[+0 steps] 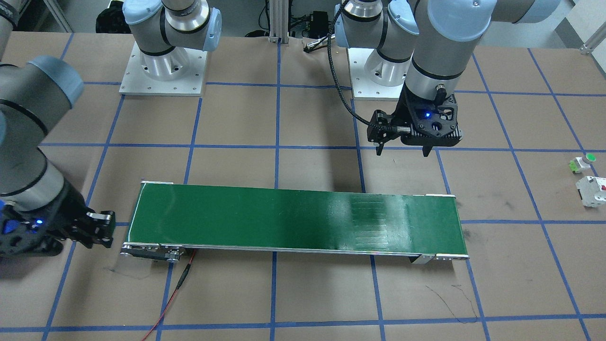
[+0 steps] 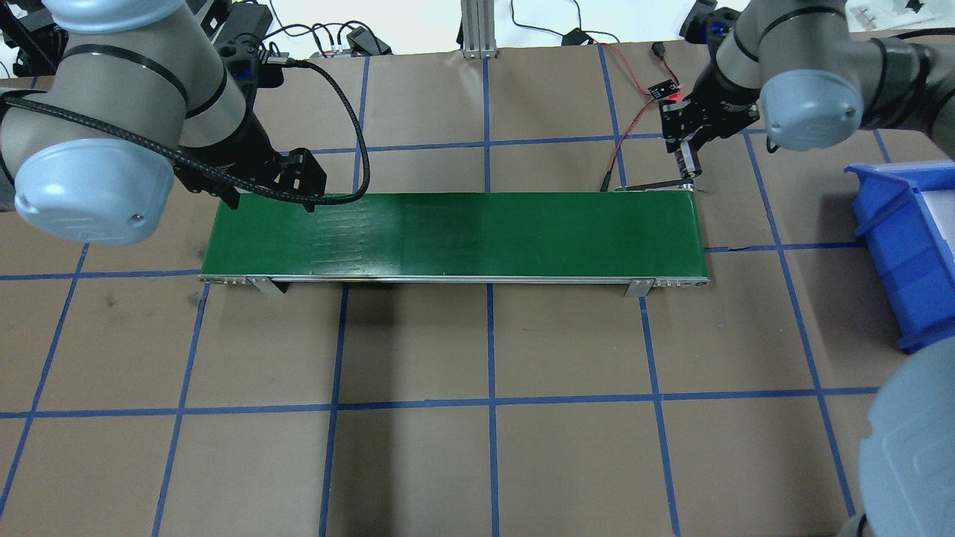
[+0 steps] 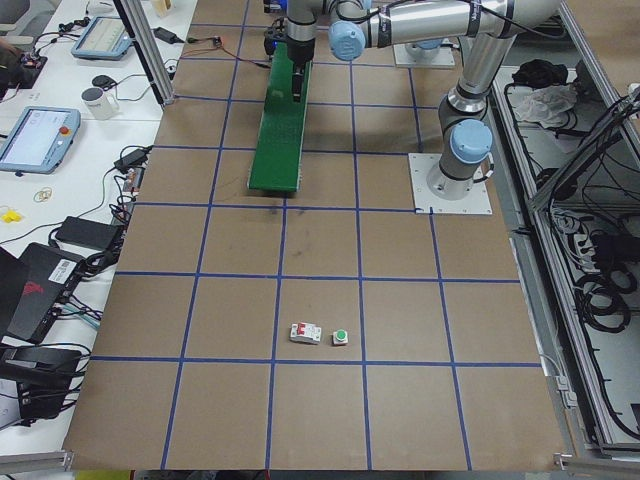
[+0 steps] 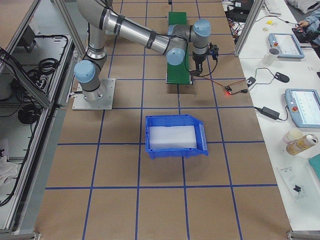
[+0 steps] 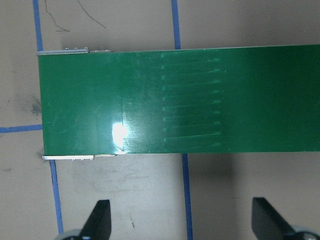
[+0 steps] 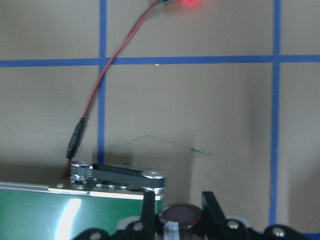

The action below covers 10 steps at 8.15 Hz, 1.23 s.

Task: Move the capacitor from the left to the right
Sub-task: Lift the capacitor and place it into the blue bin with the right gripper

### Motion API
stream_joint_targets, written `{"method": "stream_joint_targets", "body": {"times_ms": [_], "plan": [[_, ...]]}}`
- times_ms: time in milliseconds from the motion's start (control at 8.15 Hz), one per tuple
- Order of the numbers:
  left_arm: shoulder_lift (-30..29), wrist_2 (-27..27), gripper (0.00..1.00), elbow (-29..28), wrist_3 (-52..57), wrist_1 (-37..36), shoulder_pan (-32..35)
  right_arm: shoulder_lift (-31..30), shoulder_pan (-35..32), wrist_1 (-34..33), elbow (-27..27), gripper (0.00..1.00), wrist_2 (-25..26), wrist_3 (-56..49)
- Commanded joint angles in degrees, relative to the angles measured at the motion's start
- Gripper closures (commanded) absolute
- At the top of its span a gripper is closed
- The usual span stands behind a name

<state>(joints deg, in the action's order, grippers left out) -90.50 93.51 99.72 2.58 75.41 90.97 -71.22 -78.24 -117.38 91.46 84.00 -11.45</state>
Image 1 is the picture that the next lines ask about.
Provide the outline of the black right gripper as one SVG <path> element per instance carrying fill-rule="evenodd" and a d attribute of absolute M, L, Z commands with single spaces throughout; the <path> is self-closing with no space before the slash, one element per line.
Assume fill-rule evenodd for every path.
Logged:
<path fill-rule="evenodd" d="M 96 226 L 87 226 L 90 222 Z M 114 211 L 93 211 L 85 205 L 84 197 L 76 188 L 64 183 L 55 199 L 33 211 L 17 211 L 12 205 L 3 205 L 0 255 L 3 258 L 56 256 L 62 252 L 61 242 L 66 238 L 88 249 L 94 244 L 109 249 L 115 226 Z"/>

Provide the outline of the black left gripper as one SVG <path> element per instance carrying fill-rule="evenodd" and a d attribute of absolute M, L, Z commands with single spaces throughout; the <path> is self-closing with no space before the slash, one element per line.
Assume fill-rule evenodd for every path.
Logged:
<path fill-rule="evenodd" d="M 406 145 L 421 145 L 423 157 L 430 155 L 432 147 L 457 145 L 463 131 L 457 125 L 456 98 L 439 89 L 434 99 L 423 99 L 404 87 L 392 114 L 373 112 L 366 136 L 376 145 L 377 156 L 386 142 L 397 138 Z"/>

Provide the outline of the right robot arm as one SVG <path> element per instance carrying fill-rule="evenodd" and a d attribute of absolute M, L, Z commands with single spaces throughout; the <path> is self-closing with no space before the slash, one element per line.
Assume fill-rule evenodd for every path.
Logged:
<path fill-rule="evenodd" d="M 126 0 L 123 14 L 135 45 L 122 93 L 200 94 L 206 54 L 222 34 L 220 10 L 205 0 Z M 52 56 L 1 65 L 2 257 L 55 256 L 67 239 L 112 246 L 115 213 L 89 208 L 39 149 L 83 91 L 78 72 Z"/>

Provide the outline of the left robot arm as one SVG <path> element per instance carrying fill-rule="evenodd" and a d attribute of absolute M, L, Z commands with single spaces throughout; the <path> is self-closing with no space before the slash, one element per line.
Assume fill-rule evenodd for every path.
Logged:
<path fill-rule="evenodd" d="M 375 110 L 359 121 L 381 155 L 400 139 L 420 145 L 424 157 L 436 146 L 463 138 L 457 123 L 457 83 L 490 24 L 536 23 L 557 0 L 342 0 L 330 33 L 344 48 L 371 48 L 379 82 L 402 85 L 392 114 Z"/>

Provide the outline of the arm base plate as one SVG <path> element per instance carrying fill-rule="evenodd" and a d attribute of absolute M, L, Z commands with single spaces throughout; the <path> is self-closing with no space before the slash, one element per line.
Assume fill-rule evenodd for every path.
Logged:
<path fill-rule="evenodd" d="M 163 56 L 149 56 L 134 44 L 119 92 L 134 96 L 201 97 L 207 57 L 208 52 L 182 47 Z"/>
<path fill-rule="evenodd" d="M 374 48 L 349 48 L 351 86 L 355 99 L 397 101 L 411 59 L 385 60 Z"/>

